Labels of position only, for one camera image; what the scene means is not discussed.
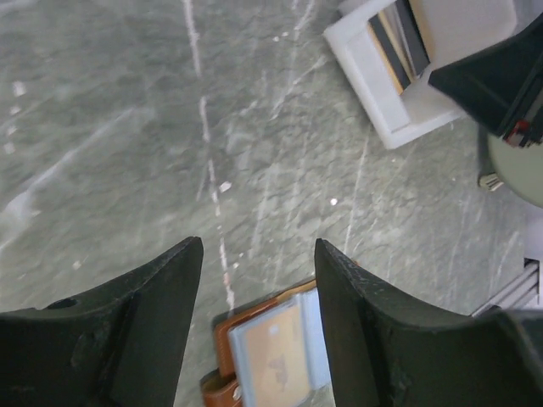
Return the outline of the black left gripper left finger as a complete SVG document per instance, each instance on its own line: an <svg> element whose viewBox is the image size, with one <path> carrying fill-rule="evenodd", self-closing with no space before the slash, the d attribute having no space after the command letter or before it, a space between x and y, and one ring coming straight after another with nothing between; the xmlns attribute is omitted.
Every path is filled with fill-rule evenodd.
<svg viewBox="0 0 543 407"><path fill-rule="evenodd" d="M188 237L93 289L2 313L2 405L173 405L202 263Z"/></svg>

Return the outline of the brown leather card holder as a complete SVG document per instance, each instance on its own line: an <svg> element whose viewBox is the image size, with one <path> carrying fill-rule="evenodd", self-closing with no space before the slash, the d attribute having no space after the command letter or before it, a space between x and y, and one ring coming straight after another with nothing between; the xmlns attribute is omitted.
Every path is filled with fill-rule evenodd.
<svg viewBox="0 0 543 407"><path fill-rule="evenodd" d="M290 287L218 323L207 406L299 406L331 382L316 281Z"/></svg>

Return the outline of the gold credit card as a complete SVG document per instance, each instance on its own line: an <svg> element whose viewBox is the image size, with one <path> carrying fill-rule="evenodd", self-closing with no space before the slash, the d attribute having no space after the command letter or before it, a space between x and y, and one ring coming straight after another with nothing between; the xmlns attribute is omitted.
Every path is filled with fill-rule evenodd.
<svg viewBox="0 0 543 407"><path fill-rule="evenodd" d="M240 326L245 406L298 406L309 395L299 304L288 301Z"/></svg>

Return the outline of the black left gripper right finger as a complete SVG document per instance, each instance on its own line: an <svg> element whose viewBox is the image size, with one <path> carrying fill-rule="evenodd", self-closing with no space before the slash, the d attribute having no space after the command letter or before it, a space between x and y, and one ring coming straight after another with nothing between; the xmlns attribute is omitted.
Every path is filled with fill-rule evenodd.
<svg viewBox="0 0 543 407"><path fill-rule="evenodd" d="M323 239L314 260L336 405L541 405L539 310L441 309Z"/></svg>

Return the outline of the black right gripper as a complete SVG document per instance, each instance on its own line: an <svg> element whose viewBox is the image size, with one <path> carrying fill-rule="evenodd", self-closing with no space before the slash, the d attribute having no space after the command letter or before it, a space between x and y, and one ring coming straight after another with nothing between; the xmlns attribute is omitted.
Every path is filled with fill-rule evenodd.
<svg viewBox="0 0 543 407"><path fill-rule="evenodd" d="M542 20L434 70L428 84L514 147L542 140Z"/></svg>

